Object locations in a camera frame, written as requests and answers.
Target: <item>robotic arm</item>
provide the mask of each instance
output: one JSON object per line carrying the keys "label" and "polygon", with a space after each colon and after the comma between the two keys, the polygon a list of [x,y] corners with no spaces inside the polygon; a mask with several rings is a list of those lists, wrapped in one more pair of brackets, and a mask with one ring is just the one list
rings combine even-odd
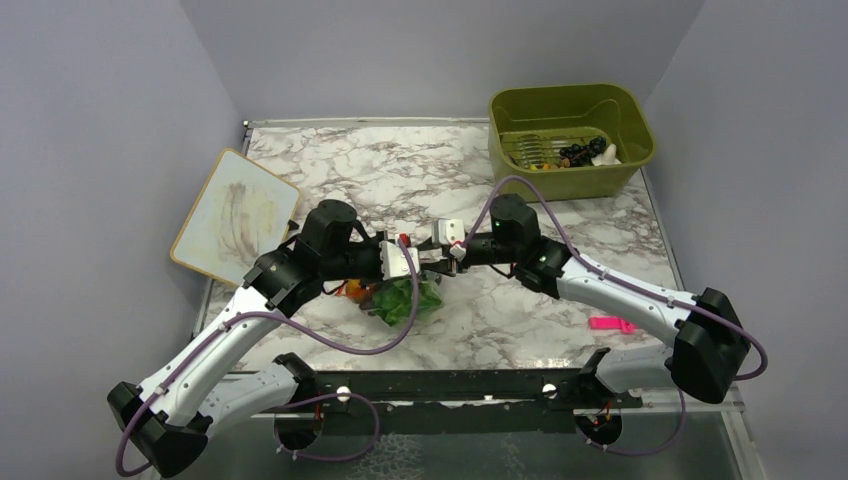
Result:
{"label": "robotic arm", "polygon": [[[536,212],[517,195],[498,196],[489,213],[492,232],[467,235],[461,220],[440,219],[433,224],[432,237],[412,247],[403,235],[369,236],[356,211],[344,202],[320,202],[301,234],[259,257],[221,314],[177,357],[139,385],[122,382],[110,392],[108,402],[119,426],[130,431],[124,442],[131,439],[163,476],[170,477],[191,464],[216,432],[255,413],[317,395],[316,373],[292,354],[236,382],[221,379],[280,323],[320,338],[289,319],[320,295],[325,281],[380,281],[423,270],[454,276],[494,264],[512,265],[509,276],[532,291],[621,316],[662,342],[625,351],[600,349],[582,369],[524,371],[511,382],[502,376],[504,386],[493,389],[500,392],[498,398],[539,400],[544,408],[569,415],[575,408],[603,407],[629,389],[642,387],[678,387],[710,403],[724,399],[750,345],[735,331],[738,328],[728,329],[698,313],[699,308],[712,312],[738,327],[722,293],[665,289],[585,255],[574,256],[569,245],[541,235]],[[362,241],[350,240],[353,231]],[[424,262],[418,256],[424,250],[440,251],[440,258]],[[634,286],[643,292],[634,292]],[[687,306],[699,308],[691,311]],[[341,349],[376,354],[391,346]],[[555,390],[536,388],[541,381]],[[479,392],[467,388],[462,394],[440,389],[439,399],[479,398]],[[562,394],[551,394],[556,391]]]}

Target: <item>white bolt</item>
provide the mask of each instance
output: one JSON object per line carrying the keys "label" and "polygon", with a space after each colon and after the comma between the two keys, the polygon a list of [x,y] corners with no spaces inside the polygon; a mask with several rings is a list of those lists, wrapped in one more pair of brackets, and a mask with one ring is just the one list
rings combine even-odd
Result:
{"label": "white bolt", "polygon": [[[350,389],[347,388],[347,387],[339,387],[338,390],[336,390],[336,393],[338,393],[338,394],[350,393]],[[350,397],[348,397],[346,395],[341,395],[341,396],[338,397],[338,399],[342,403],[347,403],[347,401],[350,400]]]}
{"label": "white bolt", "polygon": [[556,398],[556,386],[552,383],[546,383],[544,387],[542,387],[542,395],[554,399]]}

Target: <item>white marble surface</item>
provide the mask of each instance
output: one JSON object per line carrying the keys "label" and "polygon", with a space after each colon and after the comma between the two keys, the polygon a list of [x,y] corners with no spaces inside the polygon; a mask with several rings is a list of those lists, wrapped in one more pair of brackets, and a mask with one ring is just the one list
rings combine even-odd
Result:
{"label": "white marble surface", "polygon": [[[302,221],[321,199],[334,198],[354,205],[370,231],[412,232],[417,243],[427,238],[435,218],[462,218],[470,225],[479,214],[494,183],[487,135],[484,124],[261,128],[253,132],[248,157],[301,189],[295,220]],[[581,252],[624,273],[675,287],[641,175],[617,197],[552,206]],[[538,205],[534,208],[542,233],[556,238],[550,219]],[[488,222],[481,229],[488,230]],[[601,312],[535,294],[488,268],[445,279],[441,292],[445,306],[382,355],[337,352],[281,327],[236,369],[259,370],[286,352],[297,353],[315,369],[579,366],[598,347],[656,343],[641,330],[633,335],[590,331],[588,317]],[[214,283],[206,322],[231,295],[231,287]],[[295,319],[361,348],[383,345],[399,331],[341,297],[321,296]]]}

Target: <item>marble tabletop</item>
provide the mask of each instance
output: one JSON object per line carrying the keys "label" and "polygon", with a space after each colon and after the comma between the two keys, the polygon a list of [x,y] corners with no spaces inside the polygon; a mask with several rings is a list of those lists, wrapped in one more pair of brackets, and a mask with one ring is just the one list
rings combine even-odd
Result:
{"label": "marble tabletop", "polygon": [[[488,126],[355,126],[257,128],[247,156],[297,185],[295,221],[324,198],[353,205],[370,232],[408,232],[413,243],[429,236],[436,218],[471,225],[494,184]],[[616,197],[553,202],[557,218],[581,252],[611,268],[674,288],[675,281],[642,176]],[[537,204],[543,235],[556,238]],[[488,221],[481,230],[489,230]],[[213,282],[204,325],[232,296]],[[625,335],[589,330],[601,312],[553,300],[488,268],[442,282],[444,307],[418,321],[399,346],[360,357],[321,345],[281,327],[254,346],[236,370],[260,370],[295,352],[316,370],[544,368],[580,366],[599,347],[657,343],[642,330]],[[383,345],[400,327],[369,317],[343,297],[321,296],[294,318],[336,341],[360,348]]]}

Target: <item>gray floor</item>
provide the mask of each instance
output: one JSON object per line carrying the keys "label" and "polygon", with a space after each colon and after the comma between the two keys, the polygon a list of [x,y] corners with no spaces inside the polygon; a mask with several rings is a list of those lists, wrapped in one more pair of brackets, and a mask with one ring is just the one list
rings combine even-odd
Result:
{"label": "gray floor", "polygon": [[[175,478],[192,479],[735,479],[741,478],[720,413],[695,413],[682,440],[650,457],[623,458],[584,445],[578,435],[390,435],[364,459],[345,464],[293,462],[277,455],[270,418],[252,419],[215,438],[204,455]],[[676,414],[625,418],[618,444],[633,449],[662,443]],[[343,454],[364,438],[319,438],[315,453]]]}

